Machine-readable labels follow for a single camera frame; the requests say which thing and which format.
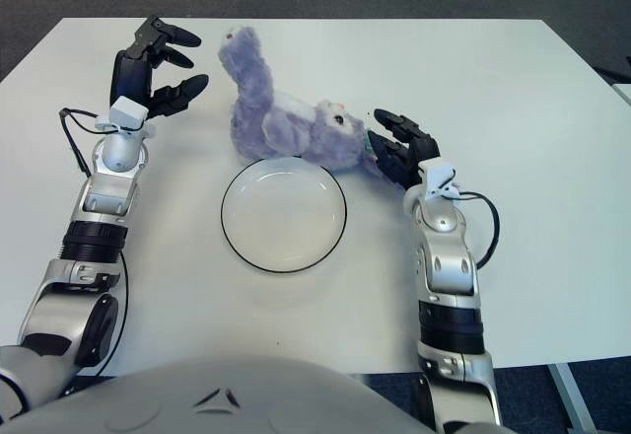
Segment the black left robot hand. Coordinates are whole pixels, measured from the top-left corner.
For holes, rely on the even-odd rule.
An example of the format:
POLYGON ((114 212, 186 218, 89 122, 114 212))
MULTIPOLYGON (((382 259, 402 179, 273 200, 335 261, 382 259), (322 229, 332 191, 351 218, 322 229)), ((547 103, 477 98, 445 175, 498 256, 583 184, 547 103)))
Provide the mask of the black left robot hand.
POLYGON ((109 101, 125 97, 148 110, 148 116, 170 116, 188 109, 191 101, 208 86, 206 74, 192 76, 177 86, 152 89, 153 71, 162 63, 190 69, 193 62, 177 45, 198 47, 201 38, 185 29, 148 17, 134 34, 133 43, 114 59, 109 101))

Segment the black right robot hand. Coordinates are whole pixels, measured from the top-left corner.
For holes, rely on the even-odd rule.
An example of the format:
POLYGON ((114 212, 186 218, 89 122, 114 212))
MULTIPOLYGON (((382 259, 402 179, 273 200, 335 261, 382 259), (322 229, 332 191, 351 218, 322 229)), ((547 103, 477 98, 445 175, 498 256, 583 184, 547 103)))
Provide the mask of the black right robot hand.
POLYGON ((404 115, 376 108, 374 118, 394 138, 389 140, 374 131, 368 132, 380 171, 405 189, 420 184, 418 163, 440 156, 436 140, 404 115))

